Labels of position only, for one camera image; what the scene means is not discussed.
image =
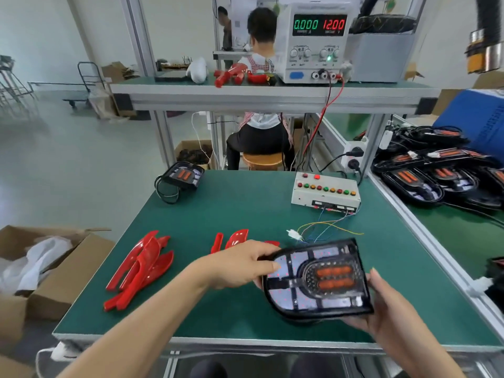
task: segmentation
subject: white shirt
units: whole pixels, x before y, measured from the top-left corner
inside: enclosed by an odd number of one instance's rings
[[[260,54],[257,53],[252,53],[252,60],[257,64],[257,65],[267,65],[269,68],[273,71],[275,69],[274,65],[274,57],[272,58],[265,58],[261,56]],[[239,63],[243,63],[247,65],[247,68],[252,71],[252,64],[250,63],[249,59],[247,57],[242,57]],[[258,69],[257,73],[264,73],[265,71],[262,69]],[[266,130],[268,128],[275,127],[280,123],[280,118],[278,117],[278,114],[259,114],[259,113],[254,113],[252,118],[249,120],[247,123],[248,125],[255,127],[255,128],[260,128],[263,130]]]

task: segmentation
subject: black hose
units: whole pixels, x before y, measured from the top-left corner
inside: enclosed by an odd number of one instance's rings
[[[364,0],[362,7],[360,8],[359,17],[370,15],[377,2],[378,0]]]
[[[476,6],[478,29],[484,31],[485,46],[498,44],[501,41],[501,0],[476,0]]]

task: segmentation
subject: checkered apron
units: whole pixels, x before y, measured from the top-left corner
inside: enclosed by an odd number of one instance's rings
[[[271,63],[268,63],[267,65],[258,65],[252,59],[252,56],[247,56],[247,59],[250,62],[250,66],[252,67],[252,69],[250,69],[250,71],[253,74],[257,73],[258,70],[263,70],[265,73],[267,73],[267,72],[274,72],[275,71],[275,66],[273,64],[271,64]],[[243,126],[245,126],[247,123],[249,123],[254,114],[255,113],[245,113],[245,117],[243,119],[243,122],[240,123],[240,126],[239,126],[238,130],[240,130]],[[285,130],[287,131],[287,135],[289,137],[289,143],[291,145],[294,145],[294,141],[293,141],[292,135],[291,135],[291,133],[289,131],[289,127],[287,125],[287,121],[285,119],[282,119],[282,116],[280,114],[277,114],[277,115],[278,115],[278,119],[282,122],[283,126],[285,127]]]

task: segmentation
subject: round stool seat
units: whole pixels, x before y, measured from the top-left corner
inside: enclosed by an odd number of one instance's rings
[[[243,160],[250,170],[276,171],[282,164],[282,153],[271,155],[251,155],[243,153]]]

